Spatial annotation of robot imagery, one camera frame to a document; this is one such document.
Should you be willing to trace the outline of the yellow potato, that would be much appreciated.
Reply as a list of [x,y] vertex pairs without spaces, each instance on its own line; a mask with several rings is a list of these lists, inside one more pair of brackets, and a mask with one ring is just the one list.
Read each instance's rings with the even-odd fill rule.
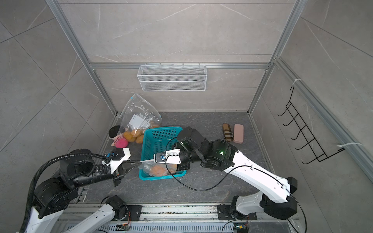
[[142,143],[143,143],[143,140],[144,140],[144,134],[142,134],[142,135],[140,135],[140,136],[138,136],[138,137],[136,138],[136,143],[137,143],[137,144],[142,144]]

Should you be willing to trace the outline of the wrinkled potato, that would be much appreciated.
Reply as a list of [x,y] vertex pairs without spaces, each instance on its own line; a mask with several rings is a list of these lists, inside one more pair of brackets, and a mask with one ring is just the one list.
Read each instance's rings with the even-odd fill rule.
[[168,175],[168,170],[162,165],[155,165],[151,168],[150,175],[153,177],[163,177]]

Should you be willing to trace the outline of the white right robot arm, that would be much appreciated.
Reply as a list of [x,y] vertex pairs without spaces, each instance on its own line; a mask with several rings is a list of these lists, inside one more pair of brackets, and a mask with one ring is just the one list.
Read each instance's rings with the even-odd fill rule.
[[176,140],[175,147],[181,150],[181,163],[200,162],[204,168],[236,176],[258,189],[255,194],[233,198],[228,211],[231,218],[243,220],[250,214],[264,212],[276,219],[289,220],[302,210],[293,195],[298,185],[295,178],[277,176],[255,164],[230,143],[221,139],[208,141],[191,127],[184,128]]

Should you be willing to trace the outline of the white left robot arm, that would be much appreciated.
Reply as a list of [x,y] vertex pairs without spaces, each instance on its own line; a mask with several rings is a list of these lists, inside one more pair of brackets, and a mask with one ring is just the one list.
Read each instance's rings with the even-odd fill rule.
[[31,231],[32,216],[43,219],[65,210],[78,197],[79,188],[106,180],[118,186],[124,176],[141,163],[130,159],[127,148],[115,149],[106,155],[77,149],[47,161],[31,180],[19,232]]

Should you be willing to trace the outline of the pink dotted clear bag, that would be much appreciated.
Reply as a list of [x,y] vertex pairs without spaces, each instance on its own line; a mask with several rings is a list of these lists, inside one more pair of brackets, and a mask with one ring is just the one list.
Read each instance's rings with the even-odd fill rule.
[[177,172],[177,164],[167,164],[167,167],[168,168],[166,168],[165,163],[156,163],[154,160],[145,160],[142,161],[139,169],[143,170],[151,177],[163,177]]

